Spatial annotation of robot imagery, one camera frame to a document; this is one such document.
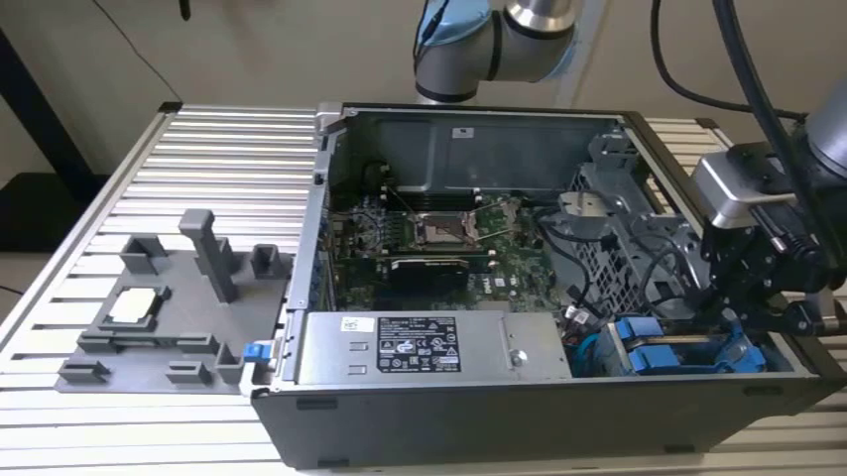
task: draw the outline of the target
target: aluminum extrusion table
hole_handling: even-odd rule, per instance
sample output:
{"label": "aluminum extrusion table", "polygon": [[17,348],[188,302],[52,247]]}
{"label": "aluminum extrusion table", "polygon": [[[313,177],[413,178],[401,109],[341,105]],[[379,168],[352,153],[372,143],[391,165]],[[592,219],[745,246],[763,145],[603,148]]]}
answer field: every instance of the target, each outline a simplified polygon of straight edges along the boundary
{"label": "aluminum extrusion table", "polygon": [[[214,232],[235,250],[272,243],[295,252],[316,152],[313,114],[184,106],[156,115],[0,325],[0,469],[65,476],[295,474],[279,462],[247,398],[60,394],[52,388],[122,270],[116,254],[130,233],[156,233],[165,248],[189,249],[180,215],[189,207],[209,208]],[[693,120],[648,122],[688,172],[701,154],[729,145],[720,130]],[[847,337],[823,341],[847,368]],[[381,474],[799,472],[847,473],[844,391],[799,416],[757,421],[708,454],[383,468]]]}

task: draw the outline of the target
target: motherboard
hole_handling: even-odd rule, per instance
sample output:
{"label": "motherboard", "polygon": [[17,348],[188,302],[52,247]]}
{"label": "motherboard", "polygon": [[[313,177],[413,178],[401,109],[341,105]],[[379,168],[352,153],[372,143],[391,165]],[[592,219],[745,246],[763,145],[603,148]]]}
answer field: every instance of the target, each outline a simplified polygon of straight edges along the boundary
{"label": "motherboard", "polygon": [[420,211],[387,192],[381,200],[365,197],[329,213],[335,309],[561,308],[561,287],[521,197],[476,193],[468,210]]}

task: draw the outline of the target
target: gray floor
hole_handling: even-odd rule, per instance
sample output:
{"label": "gray floor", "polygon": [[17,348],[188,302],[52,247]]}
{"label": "gray floor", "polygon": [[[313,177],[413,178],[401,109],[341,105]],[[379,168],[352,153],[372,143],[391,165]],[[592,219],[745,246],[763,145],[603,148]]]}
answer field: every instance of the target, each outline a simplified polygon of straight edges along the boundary
{"label": "gray floor", "polygon": [[[0,285],[24,292],[49,259],[48,254],[0,253]],[[5,319],[17,299],[17,295],[0,290],[0,321]]]}

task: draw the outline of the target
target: cable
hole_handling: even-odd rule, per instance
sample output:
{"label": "cable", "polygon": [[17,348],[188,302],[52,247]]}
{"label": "cable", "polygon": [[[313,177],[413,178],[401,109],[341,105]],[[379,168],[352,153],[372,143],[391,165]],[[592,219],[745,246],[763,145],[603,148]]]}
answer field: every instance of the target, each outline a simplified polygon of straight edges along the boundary
{"label": "cable", "polygon": [[419,18],[419,24],[415,27],[415,43],[412,44],[412,64],[415,64],[416,66],[417,66],[417,60],[419,60],[419,31],[421,30],[421,25],[424,24],[427,5],[428,5],[428,0],[423,0],[421,17]]}
{"label": "cable", "polygon": [[13,295],[17,295],[17,296],[22,296],[24,295],[22,291],[17,291],[14,288],[9,288],[8,286],[0,285],[0,290],[5,291],[8,293],[12,293]]}
{"label": "cable", "polygon": [[[444,0],[444,3],[440,4],[440,8],[435,12],[435,15],[432,15],[432,18],[428,19],[428,23],[425,24],[425,28],[423,29],[420,41],[417,41],[419,30],[415,30],[415,40],[416,40],[415,45],[417,48],[417,52],[415,53],[415,72],[417,72],[419,70],[419,63],[421,62],[421,58],[424,57],[425,42],[428,42],[429,38],[432,38],[432,35],[435,34],[435,30],[437,30],[437,25],[440,25],[440,19],[444,16],[444,10],[447,9],[447,5],[449,5],[449,0]],[[425,15],[425,5],[423,5],[421,22],[424,21],[424,15]]]}
{"label": "cable", "polygon": [[176,90],[173,89],[173,86],[170,86],[170,83],[168,82],[168,80],[164,78],[164,76],[161,75],[161,73],[158,72],[158,70],[153,67],[153,65],[149,63],[149,61],[146,60],[146,58],[144,57],[144,55],[138,52],[137,48],[134,47],[134,44],[132,43],[132,40],[129,40],[129,37],[126,36],[126,34],[124,33],[122,29],[120,28],[120,26],[117,25],[117,22],[114,22],[114,19],[110,17],[110,15],[108,14],[108,12],[105,11],[105,9],[102,8],[102,6],[100,5],[97,0],[90,0],[90,3],[93,3],[93,5],[96,6],[96,8],[98,9],[100,12],[102,12],[102,15],[105,15],[105,18],[108,19],[109,23],[112,24],[112,26],[114,27],[114,29],[117,30],[117,33],[122,36],[122,38],[126,40],[126,43],[129,44],[129,47],[132,48],[132,52],[134,53],[134,55],[138,57],[138,59],[141,61],[144,61],[144,64],[146,64],[146,67],[149,68],[150,71],[153,71],[153,74],[156,74],[156,76],[158,76],[158,79],[161,79],[161,82],[164,83],[165,86],[168,86],[168,89],[170,89],[170,93],[173,93],[173,96],[178,99],[180,102],[182,102],[182,97],[178,95],[178,93],[176,92]]}
{"label": "cable", "polygon": [[668,316],[664,313],[664,311],[661,311],[659,309],[657,304],[653,303],[647,298],[647,284],[649,283],[649,278],[652,277],[652,272],[655,271],[656,266],[659,266],[659,262],[668,255],[673,255],[675,259],[677,259],[676,258],[677,255],[676,255],[676,248],[675,247],[664,248],[664,250],[661,250],[659,252],[659,254],[656,254],[656,256],[652,258],[652,260],[649,261],[649,264],[647,265],[647,269],[644,270],[644,275],[640,277],[640,283],[637,285],[637,294],[639,294],[640,300],[644,302],[644,305],[649,308],[649,310],[656,315],[656,317],[659,317],[661,319],[668,319]]}
{"label": "cable", "polygon": [[784,174],[788,177],[796,201],[808,218],[811,231],[820,243],[828,265],[829,267],[837,267],[844,259],[841,244],[832,228],[832,223],[823,213],[820,200],[813,194],[808,171],[797,157],[764,92],[763,83],[751,59],[751,52],[744,41],[741,26],[739,25],[735,2],[732,0],[713,0],[712,6],[715,7],[717,26],[744,96],[753,108],[753,115],[761,131],[784,169]]}
{"label": "cable", "polygon": [[568,260],[571,263],[577,265],[577,267],[580,268],[580,271],[583,271],[583,280],[585,281],[585,283],[583,284],[583,291],[580,292],[580,298],[573,303],[573,306],[581,307],[583,306],[583,302],[585,301],[585,297],[588,296],[588,290],[589,290],[589,288],[592,286],[592,275],[591,275],[591,273],[588,271],[588,268],[583,264],[583,262],[571,253],[568,253],[565,250],[563,250],[556,243],[553,243],[553,240],[551,239],[549,235],[547,234],[547,228],[544,227],[544,225],[537,223],[537,228],[539,228],[539,234],[541,235],[541,239],[549,245],[551,250],[553,250],[553,253],[556,253],[565,260]]}
{"label": "cable", "polygon": [[[661,76],[661,80],[667,84],[667,86],[684,98],[699,102],[700,104],[705,104],[707,106],[716,107],[719,109],[725,109],[728,111],[736,112],[747,112],[752,113],[753,108],[747,104],[739,104],[729,101],[723,101],[720,99],[715,99],[712,97],[704,96],[703,94],[697,94],[696,92],[685,89],[685,87],[676,82],[671,73],[667,69],[667,64],[664,63],[664,55],[661,53],[661,43],[659,41],[659,11],[661,9],[661,0],[652,0],[652,8],[649,9],[649,47],[652,49],[652,60],[656,64],[656,68],[659,69],[659,75]],[[784,117],[785,119],[792,119],[795,121],[803,121],[805,118],[805,114],[801,112],[785,111],[783,109],[775,110],[776,116]]]}

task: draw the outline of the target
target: power supply label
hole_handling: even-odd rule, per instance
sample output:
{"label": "power supply label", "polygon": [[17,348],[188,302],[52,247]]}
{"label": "power supply label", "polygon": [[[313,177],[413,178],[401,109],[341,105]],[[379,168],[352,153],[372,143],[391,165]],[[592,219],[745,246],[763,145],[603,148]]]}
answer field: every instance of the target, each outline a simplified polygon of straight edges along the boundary
{"label": "power supply label", "polygon": [[380,372],[461,372],[455,317],[380,317],[377,339]]}

